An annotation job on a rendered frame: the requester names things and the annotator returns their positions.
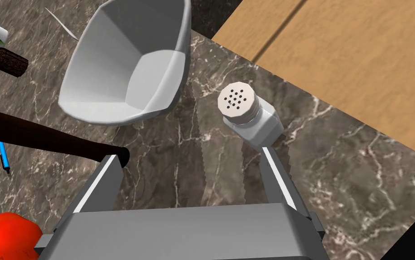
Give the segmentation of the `red rounded object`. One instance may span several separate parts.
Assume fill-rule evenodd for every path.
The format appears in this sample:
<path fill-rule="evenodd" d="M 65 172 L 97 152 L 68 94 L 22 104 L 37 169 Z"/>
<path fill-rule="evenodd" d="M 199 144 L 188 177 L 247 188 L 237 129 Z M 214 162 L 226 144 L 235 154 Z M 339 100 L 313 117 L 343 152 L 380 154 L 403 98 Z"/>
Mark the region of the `red rounded object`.
<path fill-rule="evenodd" d="M 1 213 L 0 260 L 38 260 L 34 247 L 41 236 L 34 222 L 15 213 Z"/>

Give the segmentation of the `white salt shaker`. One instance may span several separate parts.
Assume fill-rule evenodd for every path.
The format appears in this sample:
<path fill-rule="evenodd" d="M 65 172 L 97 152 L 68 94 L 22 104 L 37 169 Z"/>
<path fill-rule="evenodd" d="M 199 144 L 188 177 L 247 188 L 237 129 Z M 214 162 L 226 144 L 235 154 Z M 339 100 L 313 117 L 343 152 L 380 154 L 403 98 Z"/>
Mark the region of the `white salt shaker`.
<path fill-rule="evenodd" d="M 218 96 L 224 123 L 252 149 L 261 152 L 283 133 L 275 108 L 244 82 L 227 85 Z"/>

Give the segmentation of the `blue pen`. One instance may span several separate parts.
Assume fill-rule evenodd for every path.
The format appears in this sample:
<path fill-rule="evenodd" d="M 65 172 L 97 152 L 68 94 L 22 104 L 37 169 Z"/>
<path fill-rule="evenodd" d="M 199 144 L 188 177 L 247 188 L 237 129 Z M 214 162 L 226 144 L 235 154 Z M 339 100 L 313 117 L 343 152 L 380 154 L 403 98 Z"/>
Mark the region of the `blue pen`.
<path fill-rule="evenodd" d="M 7 172 L 8 175 L 10 175 L 9 161 L 8 161 L 5 145 L 2 142 L 0 142 L 0 160 L 2 163 L 2 168 Z"/>

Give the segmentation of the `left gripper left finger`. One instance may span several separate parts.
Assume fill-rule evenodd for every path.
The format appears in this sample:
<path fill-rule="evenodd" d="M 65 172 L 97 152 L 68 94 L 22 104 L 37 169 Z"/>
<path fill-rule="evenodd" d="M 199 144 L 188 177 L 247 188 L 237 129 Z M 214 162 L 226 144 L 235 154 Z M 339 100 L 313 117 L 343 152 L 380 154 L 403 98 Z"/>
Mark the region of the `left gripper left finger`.
<path fill-rule="evenodd" d="M 106 157 L 85 185 L 85 193 L 73 207 L 73 213 L 111 211 L 123 180 L 123 170 L 116 155 Z"/>

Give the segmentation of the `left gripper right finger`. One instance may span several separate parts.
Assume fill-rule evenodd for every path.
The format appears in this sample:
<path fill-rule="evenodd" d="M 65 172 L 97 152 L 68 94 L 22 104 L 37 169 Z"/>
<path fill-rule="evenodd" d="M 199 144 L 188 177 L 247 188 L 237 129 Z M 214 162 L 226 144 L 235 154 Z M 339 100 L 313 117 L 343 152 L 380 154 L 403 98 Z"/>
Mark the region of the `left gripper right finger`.
<path fill-rule="evenodd" d="M 302 197 L 274 148 L 262 148 L 260 173 L 268 203 L 283 203 L 304 217 L 310 217 Z"/>

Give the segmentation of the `white bowl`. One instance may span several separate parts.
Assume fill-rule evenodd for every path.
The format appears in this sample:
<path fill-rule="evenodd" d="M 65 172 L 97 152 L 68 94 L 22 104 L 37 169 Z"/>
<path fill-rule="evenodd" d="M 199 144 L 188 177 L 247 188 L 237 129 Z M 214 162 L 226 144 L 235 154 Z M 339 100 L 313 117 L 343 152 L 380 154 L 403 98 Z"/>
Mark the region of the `white bowl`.
<path fill-rule="evenodd" d="M 76 45 L 58 105 L 95 125 L 169 113 L 187 82 L 190 54 L 191 0 L 108 0 Z"/>

